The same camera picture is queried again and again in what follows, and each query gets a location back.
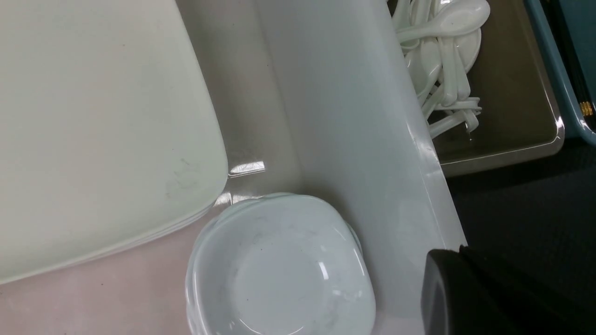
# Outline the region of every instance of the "pink surface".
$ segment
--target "pink surface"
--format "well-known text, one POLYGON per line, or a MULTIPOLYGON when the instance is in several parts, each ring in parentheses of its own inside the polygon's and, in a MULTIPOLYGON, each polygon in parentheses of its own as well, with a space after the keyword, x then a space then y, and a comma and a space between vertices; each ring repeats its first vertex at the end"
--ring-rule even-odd
POLYGON ((206 219, 118 255, 0 286, 0 333, 189 334, 184 276, 206 219))

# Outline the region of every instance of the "brown tray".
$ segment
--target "brown tray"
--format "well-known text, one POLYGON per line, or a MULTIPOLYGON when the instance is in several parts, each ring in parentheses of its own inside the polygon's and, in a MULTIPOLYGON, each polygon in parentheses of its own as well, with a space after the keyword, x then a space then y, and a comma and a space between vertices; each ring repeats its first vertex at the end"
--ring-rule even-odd
POLYGON ((523 1, 488 2, 491 16, 468 74, 471 96, 483 108, 480 125, 434 140, 446 176, 550 156, 563 145, 563 121, 523 1))

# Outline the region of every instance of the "white spoon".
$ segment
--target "white spoon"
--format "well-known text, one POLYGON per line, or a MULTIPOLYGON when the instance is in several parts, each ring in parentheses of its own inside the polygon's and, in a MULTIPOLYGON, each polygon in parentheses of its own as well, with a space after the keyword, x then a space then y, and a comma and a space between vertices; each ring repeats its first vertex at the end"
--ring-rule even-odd
POLYGON ((431 94, 431 96, 426 99, 424 104, 420 109, 422 109, 422 115, 424 115, 424 119, 428 120, 429 116, 434 111, 434 108, 437 107, 440 102, 443 100, 443 90, 445 87, 443 85, 439 86, 437 90, 431 94))
MULTIPOLYGON (((393 28, 398 31, 401 29, 406 29, 411 27, 410 20, 409 20, 409 9, 410 9, 410 0, 398 0, 398 4, 395 7, 395 12, 393 12, 393 17, 391 21, 393 22, 393 28)), ((420 41, 418 39, 414 39, 414 41, 399 41, 400 46, 402 49, 405 50, 412 50, 416 49, 420 41)))
POLYGON ((455 68, 455 47, 453 37, 439 38, 441 59, 443 60, 444 93, 441 104, 451 106, 457 100, 458 75, 455 68))
POLYGON ((427 36, 465 35, 480 28, 490 13, 486 0, 459 0, 445 6, 426 23, 398 30, 397 37, 400 42, 406 42, 427 36))
POLYGON ((410 6, 410 23, 417 26, 428 22, 432 0, 416 0, 410 6))
POLYGON ((466 100, 470 97, 471 88, 470 82, 468 81, 468 75, 465 71, 464 63, 461 60, 460 53, 455 49, 455 76, 457 80, 457 99, 466 100))
POLYGON ((440 134, 450 130, 453 127, 465 122, 466 132, 472 132, 478 127, 478 119, 472 110, 458 110, 453 115, 446 116, 443 119, 429 126, 430 138, 435 138, 440 134))
POLYGON ((434 38, 423 39, 420 45, 420 59, 422 62, 422 69, 425 74, 425 85, 419 91, 416 91, 418 103, 420 106, 424 104, 424 100, 429 96, 430 90, 434 83, 437 82, 441 73, 442 62, 439 51, 439 43, 434 38))
POLYGON ((478 106, 480 98, 467 98, 466 100, 456 101, 453 105, 445 107, 437 105, 434 110, 458 110, 458 109, 471 109, 471 110, 482 110, 482 107, 478 106))

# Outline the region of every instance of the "stacked plates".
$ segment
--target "stacked plates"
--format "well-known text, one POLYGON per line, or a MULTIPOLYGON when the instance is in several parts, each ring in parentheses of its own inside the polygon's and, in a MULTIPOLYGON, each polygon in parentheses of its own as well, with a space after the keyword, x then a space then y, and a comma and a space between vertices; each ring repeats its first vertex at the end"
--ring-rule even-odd
POLYGON ((0 283, 199 218, 227 160, 174 0, 0 2, 0 283))
POLYGON ((333 207, 274 194, 237 203, 188 265, 193 334, 370 334, 375 300, 357 239, 333 207))

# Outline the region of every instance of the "teal container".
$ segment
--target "teal container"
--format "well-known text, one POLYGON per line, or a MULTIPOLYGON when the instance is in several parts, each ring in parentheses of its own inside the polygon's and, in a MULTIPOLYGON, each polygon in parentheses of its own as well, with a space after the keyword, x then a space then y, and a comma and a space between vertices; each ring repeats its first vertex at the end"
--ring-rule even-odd
POLYGON ((596 146, 596 133, 588 127, 583 118, 540 0, 525 0, 525 5, 563 117, 565 137, 581 137, 587 143, 596 146))

